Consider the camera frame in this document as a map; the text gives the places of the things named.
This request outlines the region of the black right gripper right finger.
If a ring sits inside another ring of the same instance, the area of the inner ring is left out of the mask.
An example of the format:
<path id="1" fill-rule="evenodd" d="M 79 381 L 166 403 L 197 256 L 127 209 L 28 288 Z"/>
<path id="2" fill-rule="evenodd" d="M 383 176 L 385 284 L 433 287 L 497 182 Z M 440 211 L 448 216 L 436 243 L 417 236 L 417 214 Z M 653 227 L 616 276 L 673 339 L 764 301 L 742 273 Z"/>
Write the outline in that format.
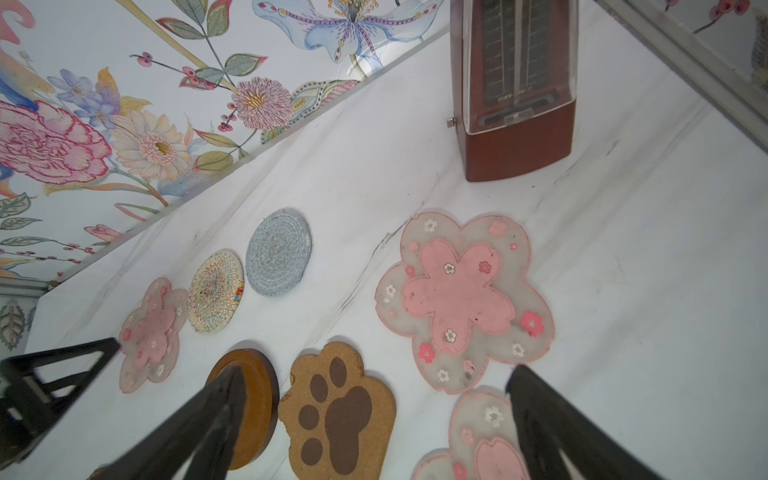
<path id="1" fill-rule="evenodd" d="M 658 479 L 526 365 L 506 384 L 532 479 Z"/>

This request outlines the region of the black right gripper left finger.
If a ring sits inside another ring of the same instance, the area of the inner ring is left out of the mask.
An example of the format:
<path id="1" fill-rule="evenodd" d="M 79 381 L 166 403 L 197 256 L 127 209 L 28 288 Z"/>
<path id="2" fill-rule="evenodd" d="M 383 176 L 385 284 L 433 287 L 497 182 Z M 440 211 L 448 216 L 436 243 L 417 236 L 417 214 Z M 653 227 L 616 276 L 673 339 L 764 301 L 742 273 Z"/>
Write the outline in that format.
<path id="1" fill-rule="evenodd" d="M 247 397 L 242 369 L 230 366 L 93 479 L 224 479 L 234 455 Z"/>

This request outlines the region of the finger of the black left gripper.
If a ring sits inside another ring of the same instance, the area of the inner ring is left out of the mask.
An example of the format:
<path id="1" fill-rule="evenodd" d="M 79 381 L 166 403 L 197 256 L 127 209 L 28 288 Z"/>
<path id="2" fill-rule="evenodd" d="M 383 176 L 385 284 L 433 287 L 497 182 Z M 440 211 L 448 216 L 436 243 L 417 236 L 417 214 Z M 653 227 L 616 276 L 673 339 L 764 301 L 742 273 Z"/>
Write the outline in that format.
<path id="1" fill-rule="evenodd" d="M 1 466 L 22 462 L 96 380 L 120 349 L 105 338 L 84 344 L 12 356 L 1 361 Z M 97 353 L 95 364 L 78 373 L 45 381 L 43 366 Z"/>

